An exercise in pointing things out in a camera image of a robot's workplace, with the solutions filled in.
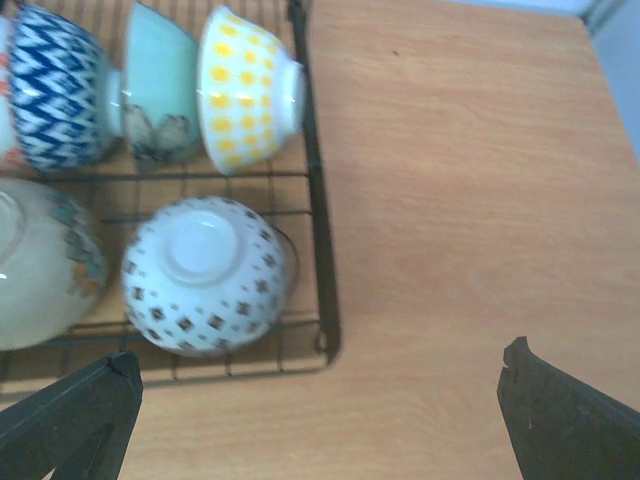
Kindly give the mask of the sun pattern ceramic bowl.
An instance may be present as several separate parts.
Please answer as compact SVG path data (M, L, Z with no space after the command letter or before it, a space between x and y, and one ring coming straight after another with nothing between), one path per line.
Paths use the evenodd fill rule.
M302 132L304 67L278 37L224 5L207 19L197 71L201 136L220 173L267 160Z

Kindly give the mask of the pink circle pattern bowl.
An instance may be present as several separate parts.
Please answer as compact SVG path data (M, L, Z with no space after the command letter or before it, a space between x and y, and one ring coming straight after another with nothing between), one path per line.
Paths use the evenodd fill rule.
M128 320L152 344L183 356L231 353L281 317L291 266L257 212L214 195L158 209L125 248Z

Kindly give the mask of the white ceramic bowl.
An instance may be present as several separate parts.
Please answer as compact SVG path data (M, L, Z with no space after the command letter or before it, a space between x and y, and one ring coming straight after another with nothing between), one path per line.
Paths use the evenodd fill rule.
M1 180L1 349L40 344L83 320L100 300L108 260L97 222L73 196Z

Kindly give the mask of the black wire dish rack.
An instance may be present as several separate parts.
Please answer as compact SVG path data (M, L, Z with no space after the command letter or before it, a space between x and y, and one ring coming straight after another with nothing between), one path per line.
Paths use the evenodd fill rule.
M16 402L93 360L131 350L147 387L296 375L322 370L342 346L330 213L315 109L305 130L271 159L231 176L206 155L138 173L123 144L80 170L21 177L54 187L84 204L100 224L110 280L96 309L62 336L1 356L1 399ZM277 231L293 267L282 317L256 343L223 357L184 358L163 351L130 323L119 282L120 262L138 226L167 204L189 196L220 195L262 215Z

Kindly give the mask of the mint green ceramic bowl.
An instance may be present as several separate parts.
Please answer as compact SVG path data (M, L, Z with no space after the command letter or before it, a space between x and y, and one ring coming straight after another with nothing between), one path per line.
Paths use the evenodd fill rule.
M157 10L134 2L124 62L124 131L140 172L180 163L201 142L198 44Z

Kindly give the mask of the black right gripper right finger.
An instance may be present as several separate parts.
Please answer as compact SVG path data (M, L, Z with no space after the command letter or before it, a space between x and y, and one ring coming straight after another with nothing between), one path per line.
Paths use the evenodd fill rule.
M545 362L504 349L497 398L525 479L637 479L639 412Z

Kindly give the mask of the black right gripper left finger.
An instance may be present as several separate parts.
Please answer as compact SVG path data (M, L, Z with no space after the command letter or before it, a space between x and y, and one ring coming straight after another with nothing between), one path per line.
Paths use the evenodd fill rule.
M1 412L3 479L116 479L142 404L138 357L110 353Z

